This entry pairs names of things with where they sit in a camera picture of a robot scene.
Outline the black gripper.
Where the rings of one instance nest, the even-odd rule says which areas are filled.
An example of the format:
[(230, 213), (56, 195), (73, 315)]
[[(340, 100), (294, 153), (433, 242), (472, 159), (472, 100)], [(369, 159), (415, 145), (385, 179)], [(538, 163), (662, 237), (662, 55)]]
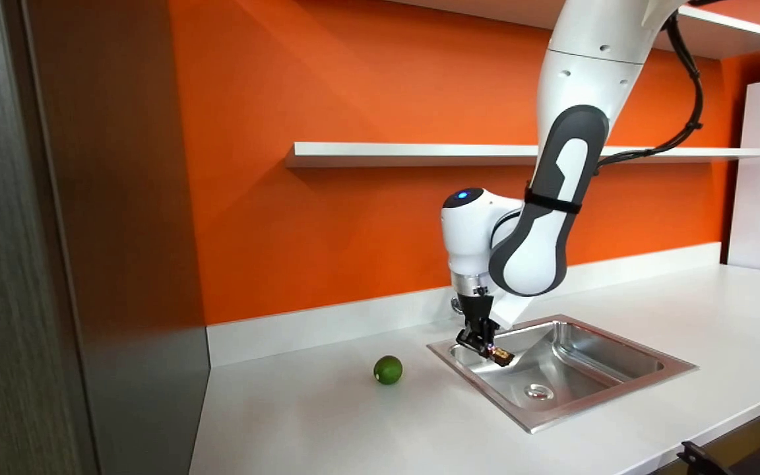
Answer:
[(491, 319), (493, 298), (478, 287), (472, 295), (460, 295), (457, 307), (465, 316), (457, 343), (466, 352), (484, 352), (489, 359), (499, 359), (501, 352), (493, 345), (495, 323)]

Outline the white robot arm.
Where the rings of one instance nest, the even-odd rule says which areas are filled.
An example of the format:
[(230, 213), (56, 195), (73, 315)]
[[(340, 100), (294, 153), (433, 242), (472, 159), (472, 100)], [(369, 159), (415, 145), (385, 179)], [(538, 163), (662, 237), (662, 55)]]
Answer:
[[(565, 0), (538, 79), (542, 153), (519, 200), (484, 188), (452, 194), (441, 209), (457, 343), (507, 368), (493, 343), (527, 303), (568, 274), (568, 235), (598, 166), (658, 157), (700, 129), (704, 93), (679, 30), (684, 0)], [(660, 145), (605, 157), (601, 147), (664, 31), (693, 87), (684, 126)]]

